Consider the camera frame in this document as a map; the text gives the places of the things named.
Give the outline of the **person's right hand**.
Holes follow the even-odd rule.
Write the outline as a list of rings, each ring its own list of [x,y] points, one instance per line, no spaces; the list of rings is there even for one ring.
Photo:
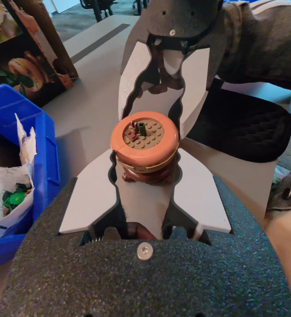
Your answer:
[[[138,98],[141,98],[143,92],[157,95],[167,92],[167,90],[180,90],[183,88],[183,82],[180,78],[180,66],[184,60],[184,55],[175,50],[157,50],[154,46],[151,48],[152,61],[157,66],[160,75],[160,82],[157,85],[143,83]]]

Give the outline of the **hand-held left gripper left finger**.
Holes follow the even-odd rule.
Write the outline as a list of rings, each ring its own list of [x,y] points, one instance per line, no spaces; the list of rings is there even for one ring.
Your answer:
[[[121,229],[123,208],[116,180],[116,154],[108,149],[76,178],[59,233],[104,234],[108,227]]]

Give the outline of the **orchid print lego box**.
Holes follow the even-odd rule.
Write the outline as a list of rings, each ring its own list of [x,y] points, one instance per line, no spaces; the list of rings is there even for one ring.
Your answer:
[[[43,2],[0,0],[0,84],[43,107],[77,78]]]

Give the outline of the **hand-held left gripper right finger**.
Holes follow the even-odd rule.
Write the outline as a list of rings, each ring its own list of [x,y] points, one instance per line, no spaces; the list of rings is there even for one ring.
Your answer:
[[[171,194],[171,224],[199,240],[203,231],[231,232],[212,173],[184,149],[178,150],[180,178]]]

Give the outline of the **black mesh chair seat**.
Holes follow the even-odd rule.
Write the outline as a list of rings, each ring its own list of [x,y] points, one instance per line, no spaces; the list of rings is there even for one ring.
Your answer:
[[[222,89],[222,84],[214,79],[187,138],[249,162],[278,159],[290,141],[290,114],[273,102]]]

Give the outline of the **person's right forearm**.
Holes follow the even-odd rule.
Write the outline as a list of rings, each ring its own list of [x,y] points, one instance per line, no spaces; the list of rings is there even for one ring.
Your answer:
[[[291,1],[228,1],[222,8],[226,49],[218,77],[291,90]]]

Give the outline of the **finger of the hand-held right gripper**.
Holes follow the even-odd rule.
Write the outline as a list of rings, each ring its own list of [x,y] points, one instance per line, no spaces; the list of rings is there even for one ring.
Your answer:
[[[210,48],[198,49],[180,63],[178,73],[183,93],[168,112],[179,131],[179,138],[185,138],[193,128],[208,95],[209,56]]]
[[[127,117],[142,85],[141,75],[152,60],[147,44],[137,41],[120,78],[118,96],[118,117]]]

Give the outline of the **blue plastic bin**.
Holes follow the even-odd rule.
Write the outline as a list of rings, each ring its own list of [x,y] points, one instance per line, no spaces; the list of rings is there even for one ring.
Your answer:
[[[0,224],[0,264],[13,259],[17,249],[46,207],[59,192],[60,175],[53,120],[39,107],[9,85],[0,85],[0,144],[19,145],[17,114],[25,131],[34,128],[33,205],[17,224]]]

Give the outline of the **black office chair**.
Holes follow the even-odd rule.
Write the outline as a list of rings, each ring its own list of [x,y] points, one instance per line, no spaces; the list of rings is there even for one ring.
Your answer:
[[[102,12],[104,12],[105,18],[107,18],[108,16],[112,16],[113,12],[111,6],[117,3],[118,2],[114,0],[80,0],[80,4],[84,9],[92,9],[94,11],[97,22],[103,20],[101,15]]]

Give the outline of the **pile of small lego pieces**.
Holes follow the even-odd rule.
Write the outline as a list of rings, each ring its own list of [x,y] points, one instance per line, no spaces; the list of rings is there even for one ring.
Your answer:
[[[33,187],[30,184],[16,183],[13,192],[3,191],[2,206],[4,216],[9,215],[17,206],[19,206],[25,198],[31,193]]]

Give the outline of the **lego flower pot model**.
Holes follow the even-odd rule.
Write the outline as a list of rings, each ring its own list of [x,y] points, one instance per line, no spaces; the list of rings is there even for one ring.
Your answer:
[[[123,167],[125,182],[169,182],[179,147],[179,132],[166,115],[138,112],[119,121],[111,136],[111,149]]]

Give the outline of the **torn white paper bag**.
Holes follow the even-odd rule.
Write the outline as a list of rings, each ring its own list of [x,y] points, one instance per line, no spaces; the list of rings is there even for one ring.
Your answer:
[[[16,132],[19,143],[19,157],[21,165],[18,167],[0,167],[0,238],[5,235],[15,234],[17,226],[26,216],[33,205],[34,198],[34,159],[37,155],[36,147],[36,132],[33,127],[27,135],[17,113],[16,117]],[[13,192],[16,183],[30,184],[33,189],[25,200],[17,206],[9,215],[4,216],[2,206],[3,191]]]

